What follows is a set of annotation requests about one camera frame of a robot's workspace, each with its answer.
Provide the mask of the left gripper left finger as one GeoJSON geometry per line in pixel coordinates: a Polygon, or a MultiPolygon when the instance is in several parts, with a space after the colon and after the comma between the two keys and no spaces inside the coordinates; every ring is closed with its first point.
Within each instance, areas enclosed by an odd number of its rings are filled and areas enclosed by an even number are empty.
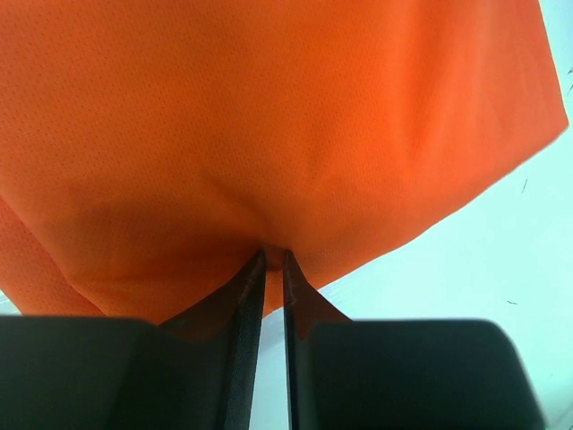
{"type": "Polygon", "coordinates": [[[266,262],[153,325],[104,317],[3,316],[4,429],[245,429],[266,262]]]}

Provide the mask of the orange t shirt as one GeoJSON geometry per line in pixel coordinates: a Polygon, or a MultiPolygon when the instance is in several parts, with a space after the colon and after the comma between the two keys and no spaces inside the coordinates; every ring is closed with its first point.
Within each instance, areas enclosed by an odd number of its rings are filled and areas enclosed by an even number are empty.
{"type": "Polygon", "coordinates": [[[536,1],[4,1],[1,288],[162,323],[263,250],[271,312],[567,125],[536,1]]]}

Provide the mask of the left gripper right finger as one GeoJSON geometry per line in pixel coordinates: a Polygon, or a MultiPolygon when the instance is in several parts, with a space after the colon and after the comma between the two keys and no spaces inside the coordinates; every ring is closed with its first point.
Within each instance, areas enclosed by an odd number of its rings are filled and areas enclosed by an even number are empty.
{"type": "Polygon", "coordinates": [[[485,320],[355,321],[283,269],[294,429],[542,429],[508,335],[485,320]]]}

